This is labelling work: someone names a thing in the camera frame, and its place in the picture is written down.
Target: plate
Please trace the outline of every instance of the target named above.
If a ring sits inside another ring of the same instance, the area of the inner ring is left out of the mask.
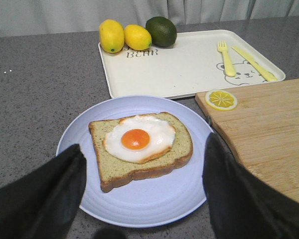
[[[89,122],[164,111],[178,117],[191,134],[193,156],[188,164],[159,178],[132,181],[103,193]],[[155,96],[125,96],[101,102],[81,113],[63,133],[56,154],[74,143],[80,144],[87,159],[87,183],[80,205],[84,212],[113,225],[148,228],[176,221],[206,201],[202,170],[205,143],[211,132],[197,113],[180,103]]]
[[[222,54],[217,42],[225,40],[236,77],[224,74]],[[241,37],[228,30],[183,32],[168,48],[152,46],[134,51],[127,46],[116,54],[99,51],[112,98],[126,95],[152,95],[169,99],[194,96],[201,91],[268,83],[247,61],[234,51],[238,46],[282,81],[286,75]]]

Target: toast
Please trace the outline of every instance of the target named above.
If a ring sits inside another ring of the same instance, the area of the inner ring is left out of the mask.
[[[190,160],[193,154],[193,143],[186,126],[177,117],[168,112],[146,115],[155,116],[160,120],[169,122],[176,129],[176,134],[173,146],[169,152],[143,164],[120,160],[109,154],[103,146],[105,135],[122,118],[98,120],[89,123],[89,132],[96,153],[101,190],[103,192],[107,193],[115,187],[121,187],[130,183],[132,180],[160,177],[176,168],[183,167]]]

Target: yellow lemon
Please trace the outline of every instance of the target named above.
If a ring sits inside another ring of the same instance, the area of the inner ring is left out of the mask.
[[[109,53],[117,53],[124,46],[124,28],[115,20],[107,19],[99,27],[100,43]]]
[[[142,51],[151,46],[150,33],[142,26],[127,25],[124,29],[125,43],[132,49]]]
[[[237,106],[237,98],[224,90],[212,90],[206,93],[205,101],[209,106],[220,111],[230,111]]]

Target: green lime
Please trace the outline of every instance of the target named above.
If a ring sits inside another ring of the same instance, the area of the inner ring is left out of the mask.
[[[149,31],[152,43],[160,47],[168,47],[175,43],[177,30],[169,19],[155,16],[146,22],[145,28]]]

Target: white tray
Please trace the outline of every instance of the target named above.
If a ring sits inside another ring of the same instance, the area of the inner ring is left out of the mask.
[[[239,79],[225,76],[221,68],[223,58],[216,48],[219,40],[225,40],[230,47],[229,54]],[[153,95],[175,99],[200,91],[266,82],[231,49],[234,45],[252,54],[278,81],[285,79],[282,70],[227,30],[178,33],[176,43],[170,48],[152,46],[149,50],[134,51],[125,45],[119,53],[109,54],[99,44],[99,50],[112,98]]]

